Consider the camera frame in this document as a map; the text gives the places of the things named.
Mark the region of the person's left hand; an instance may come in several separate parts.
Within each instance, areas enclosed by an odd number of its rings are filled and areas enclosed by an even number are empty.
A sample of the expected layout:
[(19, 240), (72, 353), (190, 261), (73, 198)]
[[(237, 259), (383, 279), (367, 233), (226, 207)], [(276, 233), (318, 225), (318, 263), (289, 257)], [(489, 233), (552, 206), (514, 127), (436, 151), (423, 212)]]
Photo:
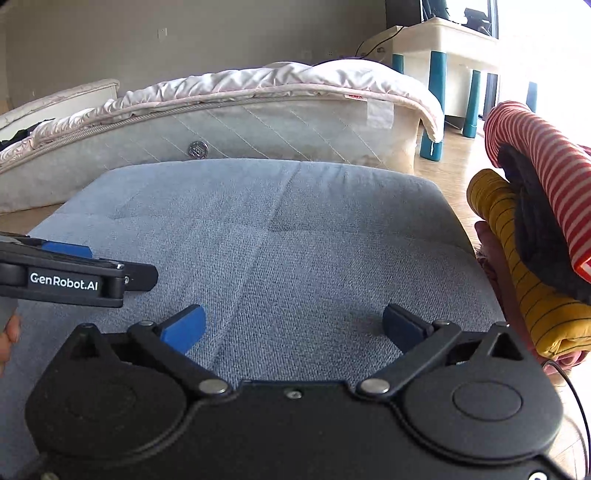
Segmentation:
[(0, 335), (0, 371), (4, 372), (11, 357), (12, 347), (18, 343), (21, 335), (21, 317), (13, 313)]

